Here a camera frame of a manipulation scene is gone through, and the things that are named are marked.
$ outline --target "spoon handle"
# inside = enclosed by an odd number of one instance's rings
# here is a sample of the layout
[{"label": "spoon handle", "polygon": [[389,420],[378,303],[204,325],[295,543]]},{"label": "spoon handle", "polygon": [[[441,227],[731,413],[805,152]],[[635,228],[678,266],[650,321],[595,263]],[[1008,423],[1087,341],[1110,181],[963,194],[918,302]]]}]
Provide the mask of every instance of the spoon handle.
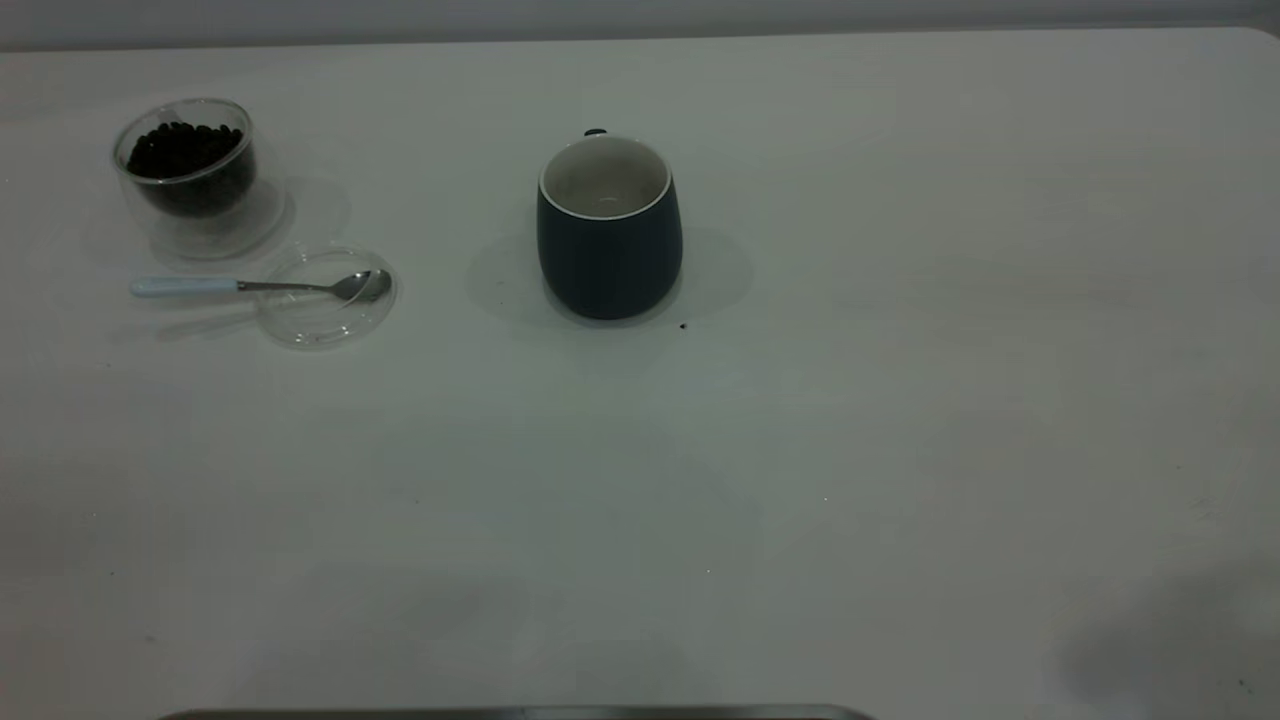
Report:
[{"label": "spoon handle", "polygon": [[238,292],[236,278],[138,278],[129,283],[134,297],[182,297]]},{"label": "spoon handle", "polygon": [[236,283],[237,290],[241,292],[255,292],[259,290],[314,290],[317,292],[333,292],[323,284],[307,284],[307,283],[250,283],[239,281]]}]

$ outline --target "metal tray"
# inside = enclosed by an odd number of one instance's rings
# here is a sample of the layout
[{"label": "metal tray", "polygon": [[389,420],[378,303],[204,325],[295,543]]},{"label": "metal tray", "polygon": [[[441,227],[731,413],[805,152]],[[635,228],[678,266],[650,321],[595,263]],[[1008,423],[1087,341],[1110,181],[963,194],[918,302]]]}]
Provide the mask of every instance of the metal tray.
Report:
[{"label": "metal tray", "polygon": [[573,706],[454,710],[189,710],[161,720],[872,720],[835,705]]}]

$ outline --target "glass jar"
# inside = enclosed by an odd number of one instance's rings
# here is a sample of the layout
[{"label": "glass jar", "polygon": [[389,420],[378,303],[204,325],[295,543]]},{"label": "glass jar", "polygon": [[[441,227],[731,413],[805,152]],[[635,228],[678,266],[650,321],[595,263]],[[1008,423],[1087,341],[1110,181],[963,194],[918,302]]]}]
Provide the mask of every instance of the glass jar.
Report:
[{"label": "glass jar", "polygon": [[[150,178],[131,172],[140,140],[172,123],[242,135],[234,149],[189,174]],[[248,113],[230,100],[197,97],[148,110],[120,132],[111,159],[134,220],[163,250],[183,258],[243,252],[270,234],[284,211],[275,154]]]}]

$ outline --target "metal spoon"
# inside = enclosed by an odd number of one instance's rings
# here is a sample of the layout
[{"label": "metal spoon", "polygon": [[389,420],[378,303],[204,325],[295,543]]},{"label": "metal spoon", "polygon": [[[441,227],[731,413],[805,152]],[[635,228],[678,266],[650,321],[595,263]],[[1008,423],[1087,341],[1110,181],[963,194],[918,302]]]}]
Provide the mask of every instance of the metal spoon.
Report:
[{"label": "metal spoon", "polygon": [[129,283],[129,292],[134,297],[182,297],[260,290],[312,290],[328,292],[343,301],[360,300],[366,302],[372,302],[387,295],[390,288],[392,274],[385,270],[361,270],[333,284],[255,283],[236,278],[138,278]]}]

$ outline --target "white spoon handle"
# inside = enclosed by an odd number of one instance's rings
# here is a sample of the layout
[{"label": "white spoon handle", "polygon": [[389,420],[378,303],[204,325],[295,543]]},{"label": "white spoon handle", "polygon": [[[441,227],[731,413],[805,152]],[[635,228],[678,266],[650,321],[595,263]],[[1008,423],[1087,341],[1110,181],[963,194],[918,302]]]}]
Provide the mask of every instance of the white spoon handle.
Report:
[{"label": "white spoon handle", "polygon": [[236,278],[138,278],[129,283],[134,297],[183,297],[238,292]]}]

